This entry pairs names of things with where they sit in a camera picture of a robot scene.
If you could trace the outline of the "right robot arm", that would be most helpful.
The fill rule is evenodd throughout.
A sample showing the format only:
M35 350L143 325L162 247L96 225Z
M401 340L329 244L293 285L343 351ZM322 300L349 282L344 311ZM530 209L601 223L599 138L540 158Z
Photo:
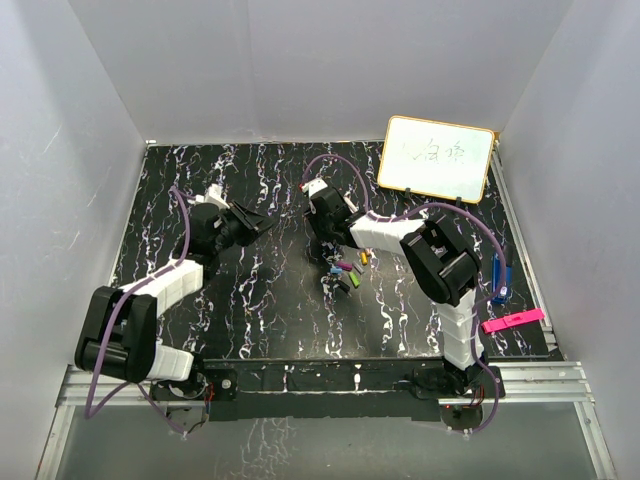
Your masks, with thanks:
M481 262L455 226L444 216L384 219L355 207L323 180L309 181L301 191L309 201L305 216L319 240L404 257L434 303L443 334L442 365L434 373L413 373L416 386L460 397L478 389L484 346L474 306Z

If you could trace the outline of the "green pen cap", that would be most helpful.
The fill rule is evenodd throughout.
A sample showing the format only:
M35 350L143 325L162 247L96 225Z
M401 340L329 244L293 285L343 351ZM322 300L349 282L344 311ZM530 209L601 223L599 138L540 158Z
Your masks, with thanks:
M359 277L358 277L358 275L356 273L351 271L349 273L349 278L350 278L350 281L351 281L351 283L352 283L354 288L358 288L360 286L361 281L360 281L360 279L359 279Z

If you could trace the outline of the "white pen peach cap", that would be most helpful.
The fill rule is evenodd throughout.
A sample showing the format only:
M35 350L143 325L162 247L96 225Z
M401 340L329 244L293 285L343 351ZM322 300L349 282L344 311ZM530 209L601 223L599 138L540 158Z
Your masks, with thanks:
M349 197L344 196L343 199L352 213L355 213L358 211L358 207L351 201Z

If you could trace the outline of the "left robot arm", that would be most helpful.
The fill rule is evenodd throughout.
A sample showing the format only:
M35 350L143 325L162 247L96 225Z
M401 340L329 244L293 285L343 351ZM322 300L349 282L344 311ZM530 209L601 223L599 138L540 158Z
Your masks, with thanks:
M161 344L158 319L201 290L219 267L219 255L246 247L275 220L237 203L199 203L187 213L185 234L174 257L158 271L120 288L102 286L91 297L76 346L75 366L129 383L171 381L182 397L194 399L207 376L194 355Z

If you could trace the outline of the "black pen cap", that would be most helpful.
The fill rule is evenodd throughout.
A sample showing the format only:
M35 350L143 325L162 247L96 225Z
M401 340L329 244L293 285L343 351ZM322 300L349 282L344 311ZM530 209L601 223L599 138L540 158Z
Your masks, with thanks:
M350 287L345 282L338 280L336 284L345 293L348 293L350 291Z

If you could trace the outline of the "grey pen cap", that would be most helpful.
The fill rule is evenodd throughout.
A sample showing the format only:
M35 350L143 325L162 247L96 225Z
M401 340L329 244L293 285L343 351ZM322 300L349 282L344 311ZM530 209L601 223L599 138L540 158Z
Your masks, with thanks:
M358 264L352 264L352 268L355 272L357 272L360 276L364 275L364 270Z

